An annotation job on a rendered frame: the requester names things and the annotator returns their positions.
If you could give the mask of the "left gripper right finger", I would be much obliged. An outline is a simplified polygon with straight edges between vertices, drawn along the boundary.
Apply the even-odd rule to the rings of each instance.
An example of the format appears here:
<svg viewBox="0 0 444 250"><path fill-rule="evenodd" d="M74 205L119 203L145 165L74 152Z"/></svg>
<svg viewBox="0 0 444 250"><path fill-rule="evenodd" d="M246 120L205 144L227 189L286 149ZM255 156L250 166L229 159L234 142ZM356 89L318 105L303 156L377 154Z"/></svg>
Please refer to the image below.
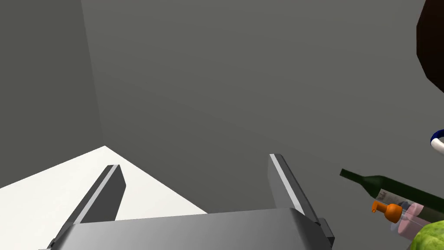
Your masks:
<svg viewBox="0 0 444 250"><path fill-rule="evenodd" d="M268 156L268 182L277 208L293 208L315 224L319 219L281 154Z"/></svg>

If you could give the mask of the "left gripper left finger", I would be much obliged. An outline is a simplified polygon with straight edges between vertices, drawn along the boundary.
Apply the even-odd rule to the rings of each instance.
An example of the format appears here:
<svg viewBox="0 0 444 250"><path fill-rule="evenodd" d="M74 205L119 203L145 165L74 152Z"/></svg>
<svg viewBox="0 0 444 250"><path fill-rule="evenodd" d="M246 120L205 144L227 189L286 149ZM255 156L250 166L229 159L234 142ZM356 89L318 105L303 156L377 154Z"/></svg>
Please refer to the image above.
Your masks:
<svg viewBox="0 0 444 250"><path fill-rule="evenodd" d="M116 219L126 189L121 166L108 165L68 217L65 225Z"/></svg>

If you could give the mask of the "dark green wine bottle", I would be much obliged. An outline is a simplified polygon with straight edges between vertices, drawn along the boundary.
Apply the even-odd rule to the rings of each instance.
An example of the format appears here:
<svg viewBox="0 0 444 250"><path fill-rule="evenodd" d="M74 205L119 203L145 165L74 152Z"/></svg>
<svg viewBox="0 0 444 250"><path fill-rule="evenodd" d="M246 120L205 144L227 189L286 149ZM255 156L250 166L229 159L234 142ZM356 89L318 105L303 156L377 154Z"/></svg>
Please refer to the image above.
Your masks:
<svg viewBox="0 0 444 250"><path fill-rule="evenodd" d="M341 169L340 176L358 183L374 199L385 204L400 204L411 201L423 205L417 215L428 222L444 220L444 198L381 175L361 176Z"/></svg>

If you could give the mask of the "pink orange-capped pump bottle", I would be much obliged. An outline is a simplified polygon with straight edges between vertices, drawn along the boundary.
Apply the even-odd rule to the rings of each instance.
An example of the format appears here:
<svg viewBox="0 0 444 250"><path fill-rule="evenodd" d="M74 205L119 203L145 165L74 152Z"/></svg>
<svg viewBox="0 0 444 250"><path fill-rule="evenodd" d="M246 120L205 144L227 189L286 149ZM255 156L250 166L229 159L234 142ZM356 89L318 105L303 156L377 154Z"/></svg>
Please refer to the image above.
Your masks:
<svg viewBox="0 0 444 250"><path fill-rule="evenodd" d="M404 201L400 204L386 204L380 201L374 201L372 212L381 212L385 218L390 221L391 231L410 241L418 232L430 222L419 217L424 206L418 203Z"/></svg>

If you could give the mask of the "green lettuce head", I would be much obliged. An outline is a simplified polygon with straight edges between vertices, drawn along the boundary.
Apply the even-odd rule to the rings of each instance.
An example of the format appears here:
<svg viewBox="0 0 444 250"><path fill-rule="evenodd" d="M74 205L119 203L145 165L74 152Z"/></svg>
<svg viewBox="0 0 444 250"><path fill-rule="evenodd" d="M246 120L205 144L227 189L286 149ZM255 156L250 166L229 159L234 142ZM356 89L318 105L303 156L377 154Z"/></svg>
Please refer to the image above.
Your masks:
<svg viewBox="0 0 444 250"><path fill-rule="evenodd" d="M444 250L444 220L425 225L412 240L409 250Z"/></svg>

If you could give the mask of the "blue and white mug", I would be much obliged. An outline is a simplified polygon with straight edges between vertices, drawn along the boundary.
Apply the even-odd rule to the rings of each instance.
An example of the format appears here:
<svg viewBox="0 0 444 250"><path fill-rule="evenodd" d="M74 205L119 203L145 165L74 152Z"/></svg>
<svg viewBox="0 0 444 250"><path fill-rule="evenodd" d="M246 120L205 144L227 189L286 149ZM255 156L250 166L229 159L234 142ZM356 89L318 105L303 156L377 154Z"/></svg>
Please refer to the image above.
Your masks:
<svg viewBox="0 0 444 250"><path fill-rule="evenodd" d="M430 145L433 149L444 155L444 142L440 140L441 138L444 138L444 129L438 130L433 133L430 139Z"/></svg>

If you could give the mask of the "dark brown rounded object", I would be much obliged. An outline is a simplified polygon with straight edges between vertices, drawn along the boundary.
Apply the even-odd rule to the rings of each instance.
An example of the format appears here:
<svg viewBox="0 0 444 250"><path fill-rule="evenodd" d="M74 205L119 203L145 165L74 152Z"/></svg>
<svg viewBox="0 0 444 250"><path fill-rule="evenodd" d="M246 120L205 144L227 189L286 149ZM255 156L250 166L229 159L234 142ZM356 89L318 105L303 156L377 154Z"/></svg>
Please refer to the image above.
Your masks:
<svg viewBox="0 0 444 250"><path fill-rule="evenodd" d="M444 93L444 0L425 0L416 25L416 54L427 79Z"/></svg>

